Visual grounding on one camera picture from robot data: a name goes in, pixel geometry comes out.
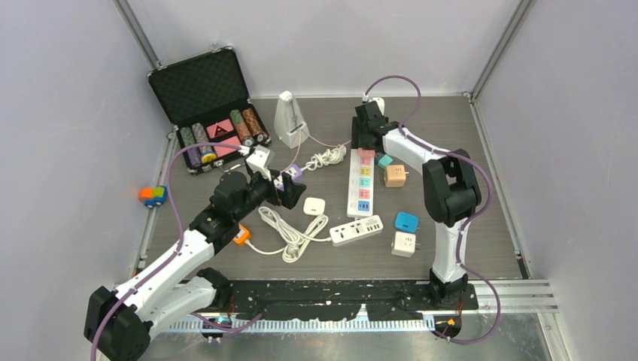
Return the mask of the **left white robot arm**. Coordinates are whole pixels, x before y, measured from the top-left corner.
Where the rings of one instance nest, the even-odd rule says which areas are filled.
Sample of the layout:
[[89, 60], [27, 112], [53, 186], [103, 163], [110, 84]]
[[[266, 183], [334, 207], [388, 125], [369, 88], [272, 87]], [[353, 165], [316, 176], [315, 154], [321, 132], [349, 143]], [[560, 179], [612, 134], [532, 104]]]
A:
[[179, 282], [224, 249], [239, 233], [240, 222], [262, 203], [294, 208], [306, 186], [286, 173], [281, 182], [277, 188], [253, 171], [223, 175], [209, 206], [161, 257], [114, 290], [95, 290], [84, 326], [90, 359], [101, 353], [110, 360], [138, 360], [157, 335], [188, 314], [207, 307], [224, 310], [231, 286], [219, 271], [204, 268], [185, 285]]

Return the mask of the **purple power strip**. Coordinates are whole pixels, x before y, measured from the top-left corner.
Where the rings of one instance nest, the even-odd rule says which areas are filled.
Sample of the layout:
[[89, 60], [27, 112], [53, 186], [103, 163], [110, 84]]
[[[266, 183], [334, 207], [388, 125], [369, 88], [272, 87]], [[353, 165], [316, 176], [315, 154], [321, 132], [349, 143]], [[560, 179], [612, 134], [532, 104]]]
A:
[[275, 187], [278, 190], [284, 189], [283, 174], [288, 174], [293, 181], [297, 181], [302, 177], [302, 169], [298, 165], [292, 164], [291, 166], [283, 170], [283, 172], [279, 174], [279, 176], [277, 176], [276, 179], [274, 179], [273, 181]]

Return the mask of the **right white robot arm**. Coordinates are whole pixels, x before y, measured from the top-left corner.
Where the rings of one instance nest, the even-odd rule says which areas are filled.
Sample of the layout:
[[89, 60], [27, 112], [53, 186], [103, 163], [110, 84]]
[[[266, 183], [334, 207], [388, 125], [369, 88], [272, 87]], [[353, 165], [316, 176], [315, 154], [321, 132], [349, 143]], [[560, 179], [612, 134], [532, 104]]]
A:
[[436, 224], [428, 299], [438, 308], [450, 308], [467, 288], [466, 231], [482, 202], [474, 163], [465, 150], [436, 147], [390, 121], [376, 101], [357, 106], [355, 112], [351, 124], [354, 148], [386, 153], [422, 177], [424, 205]]

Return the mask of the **tan dragon cube socket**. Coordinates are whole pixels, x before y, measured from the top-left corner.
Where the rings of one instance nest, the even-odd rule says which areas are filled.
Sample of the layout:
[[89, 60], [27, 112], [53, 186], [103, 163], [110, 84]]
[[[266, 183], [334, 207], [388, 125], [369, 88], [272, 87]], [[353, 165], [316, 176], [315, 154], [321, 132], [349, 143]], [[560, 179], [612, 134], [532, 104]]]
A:
[[408, 172], [402, 164], [387, 165], [384, 170], [384, 185], [388, 188], [404, 187]]

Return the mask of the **pink cube socket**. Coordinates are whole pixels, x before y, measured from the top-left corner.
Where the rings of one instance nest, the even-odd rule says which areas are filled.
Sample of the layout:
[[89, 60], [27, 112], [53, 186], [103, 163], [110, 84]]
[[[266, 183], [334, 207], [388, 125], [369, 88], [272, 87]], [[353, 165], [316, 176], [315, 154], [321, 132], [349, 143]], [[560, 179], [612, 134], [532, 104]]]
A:
[[375, 156], [375, 151], [374, 150], [366, 150], [363, 148], [357, 148], [357, 155], [359, 157], [374, 157]]

